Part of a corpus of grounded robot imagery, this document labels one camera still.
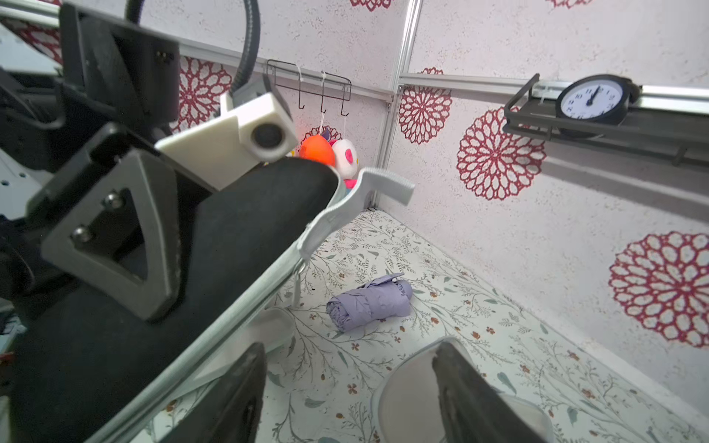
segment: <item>black cable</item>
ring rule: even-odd
[[[244,86],[256,65],[256,56],[259,52],[259,39],[261,38],[261,16],[259,15],[259,4],[257,0],[244,0],[246,8],[246,36],[244,39],[244,53],[241,55],[239,67],[234,74],[230,92],[234,92]]]
[[[140,22],[140,13],[143,11],[143,0],[128,0],[125,3],[125,19],[136,25]]]

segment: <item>folded umbrella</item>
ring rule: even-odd
[[[406,317],[413,292],[406,280],[394,281],[402,275],[385,275],[332,297],[326,308],[328,315],[342,332],[392,315]]]

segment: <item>black shelf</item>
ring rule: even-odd
[[[620,125],[587,123],[556,117],[556,101],[532,97],[539,81],[536,74],[505,105],[506,133],[549,140],[595,150],[611,150],[665,160],[675,166],[709,168],[709,116],[631,107]],[[523,97],[527,101],[513,110]],[[596,134],[593,138],[570,138],[559,129]]]

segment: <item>black bracket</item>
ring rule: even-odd
[[[117,253],[142,230],[147,276],[121,266]],[[55,226],[42,257],[102,290],[143,320],[154,320],[179,293],[177,176],[148,152],[131,150]]]
[[[106,123],[29,200],[28,222],[42,225],[61,220],[131,148],[157,155],[150,143],[124,125]]]
[[[259,427],[266,385],[262,343],[246,349],[164,443],[253,443]]]
[[[542,101],[532,96],[532,88],[539,78],[539,74],[533,76],[505,105],[504,132],[593,150],[652,157],[674,166],[709,167],[706,155],[709,116],[630,107],[625,120],[618,125],[558,118],[555,100]],[[633,87],[632,97],[637,99],[639,91]],[[525,95],[527,101],[514,110]],[[574,138],[569,137],[569,133],[594,137]]]

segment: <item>aluminum rail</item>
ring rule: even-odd
[[[418,21],[421,16],[422,5],[423,0],[409,0],[408,8],[406,9],[401,46],[390,83],[391,90],[394,93],[393,100],[387,106],[386,115],[384,116],[384,121],[379,131],[379,149],[376,154],[376,166],[383,169],[386,169],[389,164],[389,155],[391,154],[391,145],[395,132],[394,128],[396,127],[399,106],[401,105],[401,76],[408,72],[408,67],[411,62],[413,41],[416,37],[416,29],[418,28]],[[376,208],[378,205],[379,193],[375,192],[372,195],[371,201],[368,203],[368,207]]]
[[[464,75],[402,74],[399,84],[426,86],[456,91],[514,95],[528,79],[498,77],[469,77]],[[572,82],[540,80],[532,88],[532,97],[555,100]],[[679,86],[643,85],[640,99],[633,108],[658,111],[709,114],[709,89]]]
[[[0,16],[25,20],[51,28],[59,27],[59,6],[45,3],[40,0],[0,0]],[[241,60],[241,52],[225,49],[215,45],[207,45],[195,40],[181,38],[175,35],[169,36],[179,43],[180,55],[199,58],[208,62],[217,62],[222,65],[238,66]],[[267,59],[257,58],[255,72],[263,72]],[[322,74],[320,71],[301,68],[303,83],[320,86]],[[298,81],[298,75],[285,72],[279,73],[279,78],[285,78],[293,82]],[[393,101],[393,92],[387,89],[378,88],[362,83],[352,83],[352,93],[358,96],[366,96],[387,103]]]

